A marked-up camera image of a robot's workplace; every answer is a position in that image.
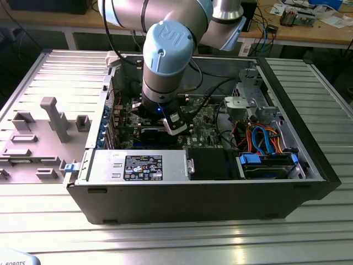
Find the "blue latch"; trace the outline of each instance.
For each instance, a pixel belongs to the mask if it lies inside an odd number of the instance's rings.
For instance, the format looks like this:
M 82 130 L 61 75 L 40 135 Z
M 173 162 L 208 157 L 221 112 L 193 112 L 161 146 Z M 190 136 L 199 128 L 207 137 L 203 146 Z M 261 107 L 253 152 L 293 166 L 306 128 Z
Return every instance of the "blue latch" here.
M 297 165 L 299 163 L 298 157 L 294 153 L 291 155 L 291 157 L 292 157 L 292 160 L 294 162 L 294 165 Z
M 255 155 L 253 153 L 245 153 L 240 156 L 240 163 L 243 164 L 259 164 L 261 163 L 261 159 L 259 155 Z
M 66 164 L 64 171 L 65 173 L 76 173 L 79 171 L 81 163 Z

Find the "blue drive bracket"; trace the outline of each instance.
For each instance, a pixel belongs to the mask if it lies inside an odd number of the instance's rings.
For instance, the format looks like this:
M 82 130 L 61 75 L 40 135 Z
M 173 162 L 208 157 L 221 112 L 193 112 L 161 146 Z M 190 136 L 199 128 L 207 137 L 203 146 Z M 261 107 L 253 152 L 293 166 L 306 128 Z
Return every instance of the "blue drive bracket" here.
M 243 164 L 261 164 L 259 155 L 253 153 L 245 153 L 240 156 L 240 163 Z
M 65 173 L 77 173 L 80 167 L 81 163 L 66 164 L 64 171 Z

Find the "power cable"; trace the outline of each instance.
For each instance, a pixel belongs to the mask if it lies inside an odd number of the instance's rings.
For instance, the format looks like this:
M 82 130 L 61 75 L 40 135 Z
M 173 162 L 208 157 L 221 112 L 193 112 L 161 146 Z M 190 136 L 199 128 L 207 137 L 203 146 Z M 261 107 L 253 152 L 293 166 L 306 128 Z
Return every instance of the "power cable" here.
M 127 58 L 123 57 L 121 55 L 121 53 L 119 53 L 119 51 L 115 48 L 114 43 L 113 43 L 113 38 L 109 32 L 109 28 L 108 28 L 108 23 L 106 22 L 106 15 L 105 15 L 105 0 L 102 0 L 102 10 L 103 10 L 103 22 L 104 22 L 104 28 L 105 28 L 105 33 L 108 37 L 108 41 L 110 44 L 110 47 L 114 50 L 114 52 L 116 53 L 116 55 L 125 63 L 128 63 L 129 65 L 134 65 L 136 66 L 135 62 L 132 62 L 130 60 L 128 60 Z
M 201 69 L 200 69 L 200 66 L 197 64 L 197 62 L 196 62 L 193 58 L 191 58 L 191 61 L 189 62 L 190 67 L 191 67 L 191 62 L 193 62 L 193 63 L 196 65 L 196 68 L 197 68 L 197 70 L 198 70 L 199 73 L 200 73 L 200 82 L 199 82 L 199 84 L 196 86 L 196 89 L 198 89 L 199 87 L 201 87 L 201 85 L 202 85 L 202 83 L 203 83 L 203 81 L 204 81 L 204 74 L 202 73 L 202 71 L 201 71 Z

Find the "red cable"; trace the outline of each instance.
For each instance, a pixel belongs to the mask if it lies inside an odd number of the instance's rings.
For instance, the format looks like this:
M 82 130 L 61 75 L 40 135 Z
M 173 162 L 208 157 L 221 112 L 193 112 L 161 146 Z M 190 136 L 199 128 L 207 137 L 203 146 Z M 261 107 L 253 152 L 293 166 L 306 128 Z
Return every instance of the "red cable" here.
M 121 91 L 119 91 L 119 96 L 120 96 L 120 98 L 119 98 L 119 102 L 118 102 L 118 106 L 120 105 L 120 103 L 121 103 Z

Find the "warning label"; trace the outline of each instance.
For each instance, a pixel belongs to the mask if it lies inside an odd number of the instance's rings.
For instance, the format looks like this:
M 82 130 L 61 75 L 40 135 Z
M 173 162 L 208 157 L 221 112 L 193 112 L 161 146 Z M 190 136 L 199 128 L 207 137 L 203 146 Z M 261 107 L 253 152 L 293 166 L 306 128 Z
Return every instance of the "warning label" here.
M 162 164 L 162 156 L 126 156 L 124 180 L 161 181 Z

